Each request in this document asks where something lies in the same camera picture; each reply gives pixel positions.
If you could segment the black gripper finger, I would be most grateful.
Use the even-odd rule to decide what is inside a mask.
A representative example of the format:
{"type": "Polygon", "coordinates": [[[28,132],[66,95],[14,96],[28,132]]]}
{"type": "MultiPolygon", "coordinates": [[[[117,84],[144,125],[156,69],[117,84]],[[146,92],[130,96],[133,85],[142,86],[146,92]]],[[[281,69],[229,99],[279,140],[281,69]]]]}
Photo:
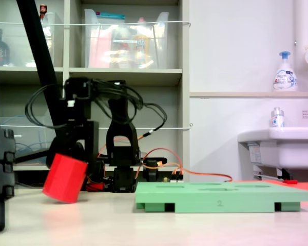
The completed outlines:
{"type": "Polygon", "coordinates": [[[99,152],[99,123],[86,121],[78,128],[79,139],[85,141],[86,162],[89,168],[93,168],[99,152]]]}
{"type": "Polygon", "coordinates": [[[50,169],[56,154],[62,154],[78,160],[85,160],[85,150],[81,143],[54,139],[47,153],[46,166],[50,169]]]}

